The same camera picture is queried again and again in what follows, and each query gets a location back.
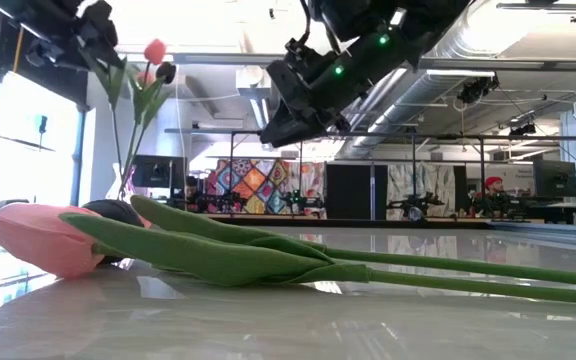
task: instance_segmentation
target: dark flower bud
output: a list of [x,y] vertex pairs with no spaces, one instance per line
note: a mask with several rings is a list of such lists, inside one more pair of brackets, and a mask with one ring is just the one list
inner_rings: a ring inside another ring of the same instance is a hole
[[175,75],[177,74],[177,67],[168,61],[163,62],[158,68],[155,76],[157,78],[163,77],[164,84],[172,84],[175,80]]

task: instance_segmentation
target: person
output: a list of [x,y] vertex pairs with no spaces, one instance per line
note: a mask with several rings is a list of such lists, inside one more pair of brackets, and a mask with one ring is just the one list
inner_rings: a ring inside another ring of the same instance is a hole
[[499,176],[491,176],[486,179],[486,191],[489,195],[504,193],[504,180]]
[[186,210],[194,213],[204,213],[208,210],[208,204],[203,199],[203,193],[199,191],[199,181],[194,176],[186,176],[184,195]]
[[504,191],[504,180],[499,176],[490,176],[484,182],[486,197],[478,193],[472,204],[472,214],[484,217],[501,218],[508,210],[508,199]]

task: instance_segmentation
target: vase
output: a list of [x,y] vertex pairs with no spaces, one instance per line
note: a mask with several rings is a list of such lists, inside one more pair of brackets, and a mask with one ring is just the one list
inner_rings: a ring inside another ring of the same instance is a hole
[[106,199],[129,202],[130,197],[135,194],[135,187],[132,185],[132,175],[135,173],[135,166],[133,165],[130,168],[130,176],[128,177],[128,181],[126,181],[124,191],[121,194],[119,193],[119,188],[121,187],[122,179],[121,175],[119,174],[119,164],[112,164],[112,169],[115,173],[115,181],[112,183],[112,186],[110,186],[110,189],[106,193]]

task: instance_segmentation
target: computer monitor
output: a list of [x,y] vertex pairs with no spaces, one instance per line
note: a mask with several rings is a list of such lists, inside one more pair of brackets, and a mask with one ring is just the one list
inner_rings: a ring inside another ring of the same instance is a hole
[[532,163],[535,196],[544,198],[576,197],[575,163],[535,160]]
[[184,158],[136,155],[132,184],[148,188],[184,188]]

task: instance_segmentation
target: metal frame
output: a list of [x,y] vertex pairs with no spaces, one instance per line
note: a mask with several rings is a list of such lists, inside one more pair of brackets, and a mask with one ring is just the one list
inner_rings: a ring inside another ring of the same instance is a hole
[[[166,129],[166,131],[172,132],[179,132],[179,129]],[[232,191],[232,163],[235,150],[235,143],[234,139],[235,136],[238,134],[255,134],[260,135],[260,130],[220,130],[220,129],[210,129],[210,130],[202,130],[202,129],[183,129],[181,133],[184,134],[230,134],[230,184],[229,189]],[[475,134],[414,134],[414,133],[378,133],[378,132],[346,132],[346,133],[326,133],[322,136],[327,137],[356,137],[356,136],[365,136],[365,137],[385,137],[385,138],[405,138],[410,139],[410,146],[412,151],[412,159],[340,159],[341,162],[347,161],[361,161],[361,162],[370,162],[370,200],[371,200],[371,209],[370,215],[371,220],[375,220],[375,206],[376,206],[376,199],[375,199],[375,163],[376,162],[386,162],[386,163],[412,163],[412,184],[413,184],[413,196],[417,196],[417,157],[416,157],[416,150],[417,150],[417,139],[436,139],[436,140],[461,140],[461,139],[470,139],[470,140],[478,140],[479,141],[479,160],[441,160],[441,161],[426,161],[430,163],[455,163],[455,164],[480,164],[481,167],[481,193],[485,195],[486,193],[486,169],[485,164],[511,164],[510,161],[487,161],[485,160],[485,151],[484,145],[486,140],[526,140],[528,137],[526,136],[503,136],[503,135],[475,135]],[[539,140],[539,141],[576,141],[576,136],[530,136],[530,140]],[[301,190],[301,177],[302,177],[302,158],[303,158],[303,142],[301,142],[301,147],[299,148],[299,189]]]
[[[172,53],[176,64],[200,65],[259,65],[267,66],[275,60],[282,60],[284,54],[246,53]],[[576,72],[576,60],[558,59],[450,59],[422,57],[419,69],[436,70],[476,70],[476,71],[550,71]]]

